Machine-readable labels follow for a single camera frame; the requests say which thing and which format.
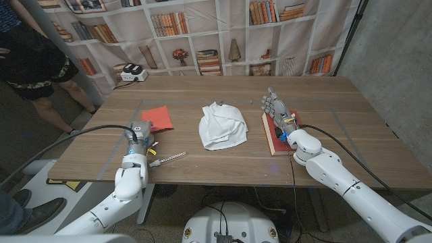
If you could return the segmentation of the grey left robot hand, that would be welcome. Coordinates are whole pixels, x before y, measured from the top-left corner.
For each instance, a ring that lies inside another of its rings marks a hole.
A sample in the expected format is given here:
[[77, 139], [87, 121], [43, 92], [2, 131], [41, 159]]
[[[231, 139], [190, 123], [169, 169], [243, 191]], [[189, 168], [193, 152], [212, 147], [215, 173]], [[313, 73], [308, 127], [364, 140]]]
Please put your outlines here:
[[148, 149], [155, 141], [154, 136], [151, 133], [153, 127], [152, 121], [132, 121], [126, 126], [133, 130], [137, 137], [137, 141], [134, 141], [133, 133], [130, 130], [125, 130], [124, 136], [128, 140], [126, 154], [146, 155]]

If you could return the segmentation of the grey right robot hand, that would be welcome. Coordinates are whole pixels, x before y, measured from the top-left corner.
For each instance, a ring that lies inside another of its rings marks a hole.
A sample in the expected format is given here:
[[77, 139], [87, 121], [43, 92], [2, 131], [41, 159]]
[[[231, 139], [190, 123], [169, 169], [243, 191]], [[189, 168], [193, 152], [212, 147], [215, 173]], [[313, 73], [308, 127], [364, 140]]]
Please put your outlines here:
[[269, 115], [274, 124], [281, 129], [286, 136], [298, 129], [294, 114], [290, 113], [289, 109], [284, 105], [284, 102], [278, 97], [276, 92], [269, 87], [269, 95], [264, 96], [261, 103], [261, 109]]

